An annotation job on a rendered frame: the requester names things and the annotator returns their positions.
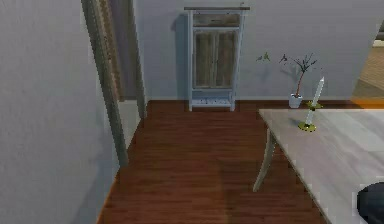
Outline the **white candle on green holder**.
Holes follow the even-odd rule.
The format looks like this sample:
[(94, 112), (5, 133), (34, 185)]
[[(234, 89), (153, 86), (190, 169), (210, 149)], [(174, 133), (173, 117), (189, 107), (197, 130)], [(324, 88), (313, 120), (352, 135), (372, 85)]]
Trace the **white candle on green holder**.
[(317, 86), (316, 93), (314, 95), (313, 100), (307, 104), (309, 111), (308, 111), (306, 120), (298, 124), (298, 127), (303, 131), (313, 132), (316, 130), (316, 126), (313, 124), (313, 117), (314, 117), (315, 111), (321, 108), (321, 105), (318, 103), (318, 100), (320, 98), (323, 86), (324, 86), (324, 78), (321, 78)]

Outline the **white wooden cupboard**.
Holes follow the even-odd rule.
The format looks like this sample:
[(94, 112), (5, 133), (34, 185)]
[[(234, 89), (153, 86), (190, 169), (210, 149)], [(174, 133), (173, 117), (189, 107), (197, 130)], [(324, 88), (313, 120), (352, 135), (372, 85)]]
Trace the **white wooden cupboard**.
[(235, 110), (247, 6), (185, 7), (188, 107)]

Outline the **pale wooden table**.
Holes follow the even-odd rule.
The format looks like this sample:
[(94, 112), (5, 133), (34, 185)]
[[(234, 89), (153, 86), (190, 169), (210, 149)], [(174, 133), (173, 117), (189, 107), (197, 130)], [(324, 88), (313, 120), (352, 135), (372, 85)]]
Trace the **pale wooden table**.
[(279, 147), (327, 224), (368, 224), (357, 210), (357, 193), (384, 182), (384, 109), (318, 109), (313, 132), (298, 124), (306, 109), (261, 109), (267, 142), (257, 191)]

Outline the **bare plant in white pot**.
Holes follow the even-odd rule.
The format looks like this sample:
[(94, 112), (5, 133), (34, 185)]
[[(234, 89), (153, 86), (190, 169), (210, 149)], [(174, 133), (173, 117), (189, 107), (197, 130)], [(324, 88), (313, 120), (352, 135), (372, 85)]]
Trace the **bare plant in white pot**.
[(289, 96), (289, 107), (292, 109), (297, 109), (300, 107), (301, 102), (303, 100), (303, 96), (300, 94), (301, 83), (304, 75), (313, 67), (317, 60), (313, 58), (313, 54), (305, 55), (302, 59), (293, 58), (284, 54), (280, 63), (290, 63), (295, 65), (295, 72), (299, 75), (297, 81), (297, 87), (293, 93)]

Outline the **dark round object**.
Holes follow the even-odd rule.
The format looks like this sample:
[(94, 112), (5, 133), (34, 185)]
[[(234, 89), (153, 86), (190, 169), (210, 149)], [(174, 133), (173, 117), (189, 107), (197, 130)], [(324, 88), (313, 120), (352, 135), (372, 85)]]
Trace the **dark round object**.
[(357, 210), (367, 224), (384, 224), (384, 182), (371, 184), (358, 192)]

